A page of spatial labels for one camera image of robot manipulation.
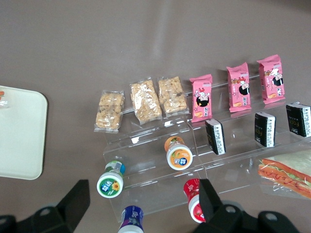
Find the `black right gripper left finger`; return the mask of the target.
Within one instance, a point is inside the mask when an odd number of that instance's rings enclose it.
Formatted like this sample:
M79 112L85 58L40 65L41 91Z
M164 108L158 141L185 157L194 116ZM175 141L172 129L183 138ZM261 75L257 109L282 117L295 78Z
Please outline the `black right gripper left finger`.
M79 180L56 206L47 206L17 222L13 215L0 217L2 233L72 233L90 205L89 181Z

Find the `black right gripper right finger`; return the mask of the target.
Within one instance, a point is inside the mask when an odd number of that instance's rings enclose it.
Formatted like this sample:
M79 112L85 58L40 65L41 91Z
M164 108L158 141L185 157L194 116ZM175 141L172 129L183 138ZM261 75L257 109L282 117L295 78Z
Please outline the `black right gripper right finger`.
M208 179L199 182L199 203L205 222L195 233L297 233L297 227L283 214L262 211L249 215L234 204L224 204Z

